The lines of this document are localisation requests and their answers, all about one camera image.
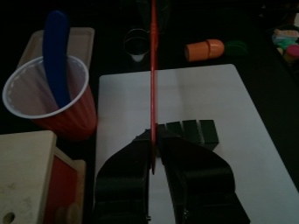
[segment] white paper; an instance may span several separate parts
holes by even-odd
[[[150,72],[99,79],[96,172],[108,157],[150,129]],[[253,224],[298,224],[299,195],[233,65],[158,71],[158,122],[211,119],[215,152],[229,162],[237,194]],[[164,168],[151,175],[154,224],[174,224]]]

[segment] dark table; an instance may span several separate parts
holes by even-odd
[[[2,76],[6,84],[15,71],[32,33],[43,29],[47,10],[36,15],[18,12],[4,19],[2,33]],[[134,27],[143,27],[142,18],[134,13],[118,13],[98,7],[67,10],[71,26],[92,27],[96,31],[90,67],[90,85],[98,104],[99,76],[150,70],[150,61],[136,65],[123,51],[123,38]],[[172,7],[167,26],[159,42],[159,69],[234,64],[261,114],[277,150],[285,161],[297,189],[299,189],[299,86],[277,48],[249,10],[183,9]],[[241,40],[247,44],[245,56],[223,55],[218,59],[189,63],[185,58],[186,44],[206,39],[225,43]],[[0,103],[0,134],[40,130],[35,124],[12,115]],[[84,223],[92,216],[96,134],[87,141],[70,143],[58,140],[59,148],[72,159],[87,162]]]

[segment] blue plastic utensil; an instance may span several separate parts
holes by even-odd
[[[43,65],[51,93],[59,108],[71,102],[67,81],[67,48],[70,40],[70,20],[55,10],[48,14],[42,43]]]

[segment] red skewer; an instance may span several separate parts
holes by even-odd
[[[155,174],[155,141],[156,141],[156,48],[158,48],[158,26],[156,8],[152,0],[152,23],[151,23],[151,140],[152,140],[152,174]]]

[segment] red plastic cup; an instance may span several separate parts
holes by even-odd
[[[4,84],[3,101],[12,114],[31,119],[58,137],[72,142],[90,138],[98,127],[98,115],[90,90],[90,71],[80,59],[68,56],[71,102],[59,108],[43,69],[43,57],[20,66]]]

